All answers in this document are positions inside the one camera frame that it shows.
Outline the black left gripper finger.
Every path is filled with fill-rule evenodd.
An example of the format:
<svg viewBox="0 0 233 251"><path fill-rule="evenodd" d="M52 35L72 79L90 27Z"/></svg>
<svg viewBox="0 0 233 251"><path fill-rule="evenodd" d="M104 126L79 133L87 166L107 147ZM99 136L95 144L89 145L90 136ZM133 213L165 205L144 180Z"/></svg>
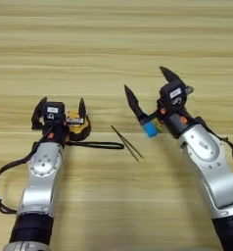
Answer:
<svg viewBox="0 0 233 251"><path fill-rule="evenodd" d="M82 97L80 98L79 102L78 114L79 114L79 122L81 124L84 124L84 120L86 117L86 107Z"/></svg>
<svg viewBox="0 0 233 251"><path fill-rule="evenodd" d="M42 129L43 128L43 124L40 121L40 119L43 117L43 106L46 102L47 102L47 98L44 97L36 105L34 112L32 114L32 117L31 117L31 123L32 123L31 128L32 129Z"/></svg>

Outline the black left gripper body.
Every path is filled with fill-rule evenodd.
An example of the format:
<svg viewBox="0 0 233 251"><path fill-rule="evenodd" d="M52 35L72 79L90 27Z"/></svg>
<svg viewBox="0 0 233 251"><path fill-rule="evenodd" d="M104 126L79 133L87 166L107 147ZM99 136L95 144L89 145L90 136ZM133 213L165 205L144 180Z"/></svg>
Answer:
<svg viewBox="0 0 233 251"><path fill-rule="evenodd" d="M61 146L71 145L84 139L84 124L79 119L47 120L42 129L40 143L52 142Z"/></svg>

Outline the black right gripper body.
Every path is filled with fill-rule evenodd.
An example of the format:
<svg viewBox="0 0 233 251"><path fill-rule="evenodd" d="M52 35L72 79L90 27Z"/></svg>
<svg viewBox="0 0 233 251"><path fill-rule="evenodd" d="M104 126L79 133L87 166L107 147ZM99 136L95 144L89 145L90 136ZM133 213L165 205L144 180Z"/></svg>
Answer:
<svg viewBox="0 0 233 251"><path fill-rule="evenodd" d="M193 90L189 85L161 88L157 110L150 115L146 114L147 119L141 125L149 137L157 135L162 131L162 126L165 126L174 138L179 138L184 131L197 123L185 108L187 96Z"/></svg>

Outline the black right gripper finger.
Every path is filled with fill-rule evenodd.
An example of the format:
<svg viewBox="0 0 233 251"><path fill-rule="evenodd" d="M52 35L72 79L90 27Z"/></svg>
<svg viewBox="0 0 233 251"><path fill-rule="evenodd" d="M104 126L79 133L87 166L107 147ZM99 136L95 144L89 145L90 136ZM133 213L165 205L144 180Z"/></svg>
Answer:
<svg viewBox="0 0 233 251"><path fill-rule="evenodd" d="M127 85L124 86L124 91L125 91L127 102L130 109L136 116L138 122L141 125L143 125L145 123L145 120L147 119L147 115L142 111L142 109L139 106L138 99L136 98L135 94Z"/></svg>
<svg viewBox="0 0 233 251"><path fill-rule="evenodd" d="M173 82L173 81L181 82L181 78L170 69L166 67L160 67L160 70L168 82Z"/></svg>

